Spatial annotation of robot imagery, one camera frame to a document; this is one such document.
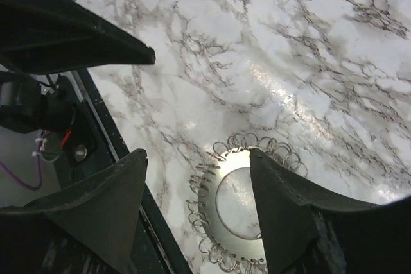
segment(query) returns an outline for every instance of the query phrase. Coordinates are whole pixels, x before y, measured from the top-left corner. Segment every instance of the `gray marble vein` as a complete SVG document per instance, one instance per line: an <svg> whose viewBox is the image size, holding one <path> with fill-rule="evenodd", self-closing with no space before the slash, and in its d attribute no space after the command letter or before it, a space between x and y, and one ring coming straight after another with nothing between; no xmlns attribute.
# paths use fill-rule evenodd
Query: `gray marble vein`
<svg viewBox="0 0 411 274"><path fill-rule="evenodd" d="M411 0L79 0L156 50L154 66L91 69L194 273L184 200L216 141L291 144L302 174L374 203L411 194Z"/></svg>

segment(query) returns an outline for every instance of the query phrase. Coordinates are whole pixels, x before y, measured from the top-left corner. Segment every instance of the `metal ring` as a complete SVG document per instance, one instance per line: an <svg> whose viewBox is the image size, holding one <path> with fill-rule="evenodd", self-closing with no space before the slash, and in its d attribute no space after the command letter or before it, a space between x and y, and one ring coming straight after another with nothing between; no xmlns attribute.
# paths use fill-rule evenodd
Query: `metal ring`
<svg viewBox="0 0 411 274"><path fill-rule="evenodd" d="M219 249L220 248L220 245L219 244L216 244L216 245L213 245L213 247L211 247L211 251L213 251L213 248L214 247L216 247L217 249ZM220 254L218 255L218 257L217 257L217 260L216 261L212 261L211 260L211 252L208 254L208 260L209 260L209 262L211 262L212 264L217 264L217 263L219 263L220 262L220 258L221 258L221 252L220 252Z"/></svg>
<svg viewBox="0 0 411 274"><path fill-rule="evenodd" d="M231 255L231 256L234 255L232 253L227 253L227 251L224 251L223 253L226 254L226 255ZM230 273L230 272L234 271L237 268L239 262L237 260L235 260L235 258L231 258L231 260L234 260L234 264L231 266L231 268L224 268L223 267L224 257L222 257L221 261L218 263L218 266L220 267L220 269L224 273Z"/></svg>
<svg viewBox="0 0 411 274"><path fill-rule="evenodd" d="M303 162L298 162L299 163L299 165L295 168L295 169L292 169L293 171L297 171L297 170L299 170L300 169L300 167L301 166L303 166L304 167L304 169L305 169L305 175L303 176L303 177L307 177L308 176L308 169L307 169L307 166L306 166L306 164L304 164Z"/></svg>
<svg viewBox="0 0 411 274"><path fill-rule="evenodd" d="M254 134L254 133L247 133L247 134L245 134L245 140L247 140L247 136L253 136L255 139L256 139L256 141L254 142L254 143L252 143L252 144L258 144L259 143L259 139L258 139L258 136L256 135L256 134Z"/></svg>
<svg viewBox="0 0 411 274"><path fill-rule="evenodd" d="M227 151L220 153L217 149L219 146L223 146ZM224 225L216 209L216 194L222 180L239 168L250 167L250 149L256 147L261 148L282 166L293 171L303 164L298 153L294 153L291 146L285 142L278 142L277 139L271 137L259 139L253 133L235 134L227 139L227 144L222 142L213 144L214 153L207 152L213 158L213 163L199 164L196 170L202 172L203 175L194 175L189 181L191 190L198 196L197 201L188 203L190 211L188 220L193 231L202 236L198 249L202 253L208 253L209 261L213 264L218 263L220 269L226 273L238 268L242 271L241 269L244 267L244 272L248 274L255 274L257 270L263 273L267 272L260 268L261 266L267 268L266 264L261 264L265 260L261 234L252 240L235 236ZM281 149L285 149L286 153L281 154L279 151ZM292 155L295 155L297 160L291 162ZM193 204L197 205L198 210L192 209ZM202 248L206 239L209 239L213 244L209 250ZM261 256L264 256L264 259L255 259L255 257ZM230 268L225 267L226 258L233 261Z"/></svg>
<svg viewBox="0 0 411 274"><path fill-rule="evenodd" d="M215 143L213 144L213 151L214 151L214 153L217 154L217 155L218 155L220 158L222 158L223 160L225 160L225 158L224 158L223 156L221 156L221 153L219 153L219 152L215 149L215 147L216 147L217 144L222 144L222 145L225 147L225 149L227 149L227 151L229 151L230 149L229 149L229 147L228 147L225 143L220 142L220 141L215 142Z"/></svg>
<svg viewBox="0 0 411 274"><path fill-rule="evenodd" d="M194 221L198 220L198 219L194 219L194 220L192 221L190 217L193 216L193 215L197 215L197 216L198 216L198 219L199 219L200 221L207 221L206 215L204 215L204 213L202 213L202 212L192 212L192 213L190 213L190 214L188 215L188 221L189 221L192 225L194 224Z"/></svg>
<svg viewBox="0 0 411 274"><path fill-rule="evenodd" d="M196 221L201 222L201 225L200 225L200 226L196 225L196 224L195 224ZM204 232L199 231L199 230L197 229L197 228L200 228L200 227L203 227ZM196 232L196 233L198 233L198 234L206 235L206 234L208 233L208 230L210 229L210 222L208 222L208 220L205 220L205 221L204 221L204 220L198 218L198 219L195 219L195 220L193 221L193 223L191 224L191 228L193 229L194 232Z"/></svg>
<svg viewBox="0 0 411 274"><path fill-rule="evenodd" d="M210 242L213 243L212 240L211 240L209 237L203 237L203 238L201 239L200 243L198 244L198 250L199 250L200 252L202 252L202 253L210 253L210 252L211 252L211 248L212 248L213 246L211 246L211 248L210 248L208 251L206 251L206 252L201 249L201 244L202 244L205 240L210 240Z"/></svg>

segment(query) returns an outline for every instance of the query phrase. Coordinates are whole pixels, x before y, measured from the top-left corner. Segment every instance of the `black mechanical arm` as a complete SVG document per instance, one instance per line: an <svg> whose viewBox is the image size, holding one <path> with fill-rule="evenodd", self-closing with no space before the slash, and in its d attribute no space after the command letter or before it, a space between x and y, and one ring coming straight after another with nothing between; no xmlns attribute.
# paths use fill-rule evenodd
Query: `black mechanical arm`
<svg viewBox="0 0 411 274"><path fill-rule="evenodd" d="M150 47L72 0L0 0L0 125L65 132L79 115L64 93L48 96L29 74L105 64L154 64Z"/></svg>

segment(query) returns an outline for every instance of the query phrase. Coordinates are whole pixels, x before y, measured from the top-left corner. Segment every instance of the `metal washer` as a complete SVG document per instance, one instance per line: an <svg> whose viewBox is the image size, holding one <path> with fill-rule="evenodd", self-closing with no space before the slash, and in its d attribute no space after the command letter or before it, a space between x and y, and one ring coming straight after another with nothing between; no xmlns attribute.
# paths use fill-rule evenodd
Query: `metal washer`
<svg viewBox="0 0 411 274"><path fill-rule="evenodd" d="M217 211L217 191L224 178L233 171L250 167L250 151L242 150L232 152L226 151L221 154L224 161L216 161L216 168L213 169L213 174L208 173L203 176L198 192L198 211L204 214L208 222L203 222L203 228L212 241L220 244L222 248L232 253L232 257L237 261L261 260L265 261L265 253L263 240L260 239L242 239L234 235L223 224L220 215Z"/></svg>
<svg viewBox="0 0 411 274"><path fill-rule="evenodd" d="M86 157L87 157L87 148L82 144L78 145L74 151L74 159L77 162L81 162L85 160Z"/></svg>

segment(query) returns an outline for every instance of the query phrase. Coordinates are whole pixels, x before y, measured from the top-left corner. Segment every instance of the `black plastic claw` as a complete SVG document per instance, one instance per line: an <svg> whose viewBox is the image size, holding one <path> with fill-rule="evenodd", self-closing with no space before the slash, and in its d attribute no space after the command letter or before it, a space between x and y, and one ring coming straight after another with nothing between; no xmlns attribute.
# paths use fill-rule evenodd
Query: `black plastic claw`
<svg viewBox="0 0 411 274"><path fill-rule="evenodd" d="M29 74L154 64L150 47L72 0L0 0L0 63Z"/></svg>
<svg viewBox="0 0 411 274"><path fill-rule="evenodd" d="M251 150L268 272L411 273L411 197L374 205L325 189Z"/></svg>
<svg viewBox="0 0 411 274"><path fill-rule="evenodd" d="M1 273L127 273L146 168L145 150L134 150L55 194L0 209Z"/></svg>

